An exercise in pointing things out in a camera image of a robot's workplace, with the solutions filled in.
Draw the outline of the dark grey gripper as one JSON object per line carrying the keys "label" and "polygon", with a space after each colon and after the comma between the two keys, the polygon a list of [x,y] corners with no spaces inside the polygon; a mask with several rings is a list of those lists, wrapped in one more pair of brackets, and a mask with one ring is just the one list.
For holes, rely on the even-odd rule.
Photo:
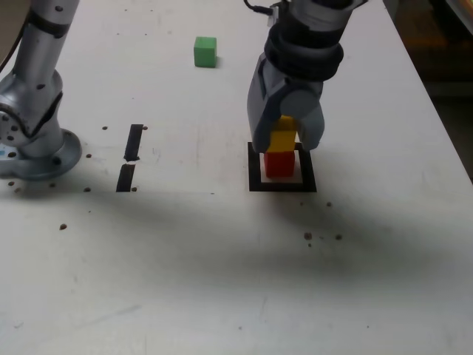
{"label": "dark grey gripper", "polygon": [[322,82],[286,75],[272,65],[265,55],[261,55],[247,99],[254,151],[268,151],[270,133],[282,116],[296,121],[296,131],[303,149],[315,149],[325,128],[319,100],[322,91]]}

